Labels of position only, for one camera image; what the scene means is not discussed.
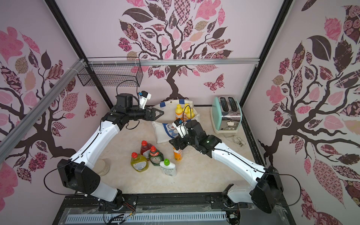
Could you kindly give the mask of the orange dish soap bottle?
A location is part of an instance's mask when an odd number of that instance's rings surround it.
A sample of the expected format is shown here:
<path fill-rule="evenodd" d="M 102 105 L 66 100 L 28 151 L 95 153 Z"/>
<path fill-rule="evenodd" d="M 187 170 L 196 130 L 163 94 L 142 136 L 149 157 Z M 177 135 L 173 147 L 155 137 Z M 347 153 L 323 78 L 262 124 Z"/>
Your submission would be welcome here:
<path fill-rule="evenodd" d="M 176 120 L 177 119 L 181 119 L 183 120 L 183 108 L 181 104 L 178 104 L 176 109 L 175 109 L 175 116 L 176 116 Z"/>
<path fill-rule="evenodd" d="M 181 149 L 176 150 L 173 147 L 173 153 L 174 153 L 174 158 L 175 158 L 176 161 L 181 161 L 182 160 L 182 150 Z"/>
<path fill-rule="evenodd" d="M 188 109 L 186 116 L 187 120 L 193 119 L 195 117 L 194 110 L 192 108 Z"/>
<path fill-rule="evenodd" d="M 186 103 L 186 104 L 184 105 L 184 108 L 183 108 L 183 115 L 184 115 L 184 116 L 187 115 L 187 113 L 188 113 L 188 111 L 189 111 L 190 108 L 191 108 L 191 107 L 189 106 L 188 103 Z"/>

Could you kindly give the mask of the white canvas shopping bag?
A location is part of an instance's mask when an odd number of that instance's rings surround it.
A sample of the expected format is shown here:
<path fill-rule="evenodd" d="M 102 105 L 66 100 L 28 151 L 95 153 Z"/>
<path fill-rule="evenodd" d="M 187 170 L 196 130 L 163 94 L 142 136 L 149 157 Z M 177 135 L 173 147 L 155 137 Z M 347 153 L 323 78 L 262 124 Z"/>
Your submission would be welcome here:
<path fill-rule="evenodd" d="M 169 100 L 154 106 L 156 109 L 164 112 L 164 114 L 159 119 L 152 122 L 157 143 L 165 143 L 170 139 L 176 138 L 178 136 L 179 132 L 173 126 L 173 122 L 177 119 L 175 110 L 178 105 L 180 105 L 183 109 L 186 104 L 189 104 L 190 108 L 194 110 L 194 112 L 192 112 L 192 116 L 194 116 L 194 118 L 191 120 L 197 120 L 199 122 L 200 113 L 198 113 L 198 111 L 194 108 L 194 103 L 192 100 Z"/>

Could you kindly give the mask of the dark green soap bottle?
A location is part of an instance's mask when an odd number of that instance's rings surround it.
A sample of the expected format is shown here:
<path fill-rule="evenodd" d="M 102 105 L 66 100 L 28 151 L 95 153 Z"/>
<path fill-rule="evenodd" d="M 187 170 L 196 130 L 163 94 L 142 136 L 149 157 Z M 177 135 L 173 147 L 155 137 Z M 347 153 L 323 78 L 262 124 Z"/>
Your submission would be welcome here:
<path fill-rule="evenodd" d="M 149 152 L 149 160 L 154 166 L 160 166 L 160 163 L 165 160 L 163 153 L 161 153 L 155 146 L 152 146 Z"/>

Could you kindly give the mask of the red liquid soap bottle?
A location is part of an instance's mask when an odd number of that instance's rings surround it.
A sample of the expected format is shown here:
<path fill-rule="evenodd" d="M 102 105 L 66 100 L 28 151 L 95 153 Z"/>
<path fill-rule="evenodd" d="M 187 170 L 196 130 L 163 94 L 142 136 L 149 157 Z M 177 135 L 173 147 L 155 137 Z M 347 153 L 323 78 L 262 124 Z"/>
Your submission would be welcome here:
<path fill-rule="evenodd" d="M 141 150 L 140 150 L 140 154 L 143 155 L 144 157 L 146 157 L 147 160 L 149 160 L 149 153 L 151 150 L 151 147 L 153 145 L 145 140 L 142 141 L 141 143 Z"/>

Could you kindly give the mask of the yellow-green soap bottle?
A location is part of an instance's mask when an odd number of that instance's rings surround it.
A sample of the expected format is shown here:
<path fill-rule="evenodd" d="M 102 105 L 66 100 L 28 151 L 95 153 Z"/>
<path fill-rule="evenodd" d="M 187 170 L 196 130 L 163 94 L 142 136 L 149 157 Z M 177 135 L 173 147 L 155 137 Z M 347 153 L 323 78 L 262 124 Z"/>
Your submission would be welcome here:
<path fill-rule="evenodd" d="M 146 171 L 149 167 L 147 158 L 141 154 L 137 154 L 136 152 L 131 154 L 130 164 L 137 172 Z"/>

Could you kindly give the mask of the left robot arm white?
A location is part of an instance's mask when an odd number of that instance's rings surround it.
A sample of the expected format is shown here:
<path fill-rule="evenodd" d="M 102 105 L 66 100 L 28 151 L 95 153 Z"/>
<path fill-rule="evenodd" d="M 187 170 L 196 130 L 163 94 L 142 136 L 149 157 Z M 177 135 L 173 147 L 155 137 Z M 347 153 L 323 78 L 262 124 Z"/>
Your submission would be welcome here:
<path fill-rule="evenodd" d="M 122 191 L 102 182 L 93 168 L 105 147 L 130 121 L 156 121 L 162 115 L 163 111 L 153 107 L 119 111 L 114 107 L 101 119 L 99 128 L 86 144 L 70 159 L 58 163 L 62 185 L 108 202 L 115 209 L 122 207 Z"/>

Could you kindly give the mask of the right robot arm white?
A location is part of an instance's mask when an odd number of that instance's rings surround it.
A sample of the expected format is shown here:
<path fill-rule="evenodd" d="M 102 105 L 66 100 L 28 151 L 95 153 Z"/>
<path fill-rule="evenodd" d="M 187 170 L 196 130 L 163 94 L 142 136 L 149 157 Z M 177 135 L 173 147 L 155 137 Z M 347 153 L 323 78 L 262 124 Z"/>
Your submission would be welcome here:
<path fill-rule="evenodd" d="M 203 155 L 225 164 L 247 181 L 248 186 L 230 185 L 223 192 L 230 204 L 252 203 L 270 214 L 282 196 L 284 189 L 277 169 L 273 166 L 266 168 L 246 159 L 214 135 L 199 138 L 187 134 L 184 137 L 177 136 L 169 143 L 176 150 L 192 146 Z"/>

